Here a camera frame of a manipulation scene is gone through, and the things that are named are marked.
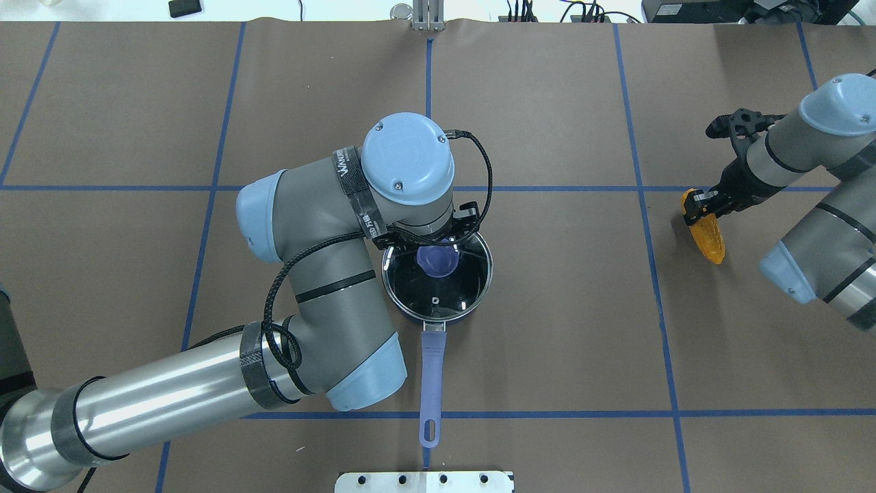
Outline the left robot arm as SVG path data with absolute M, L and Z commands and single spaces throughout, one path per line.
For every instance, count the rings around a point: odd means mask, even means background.
M 282 169 L 242 188 L 237 222 L 263 262 L 281 263 L 259 317 L 160 361 L 65 390 L 40 389 L 2 291 L 2 490 L 46 492 L 144 447 L 323 394 L 362 409 L 407 377 L 398 332 L 366 244 L 404 251 L 479 240 L 490 203 L 454 205 L 451 141 L 428 116 L 401 112 L 361 146 Z

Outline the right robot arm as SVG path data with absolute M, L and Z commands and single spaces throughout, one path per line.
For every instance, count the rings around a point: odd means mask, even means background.
M 786 114 L 741 108 L 717 116 L 709 138 L 735 158 L 716 185 L 691 188 L 682 218 L 701 254 L 725 259 L 719 219 L 741 212 L 816 168 L 838 183 L 761 259 L 761 274 L 801 305 L 820 299 L 864 333 L 875 323 L 875 81 L 842 74 Z

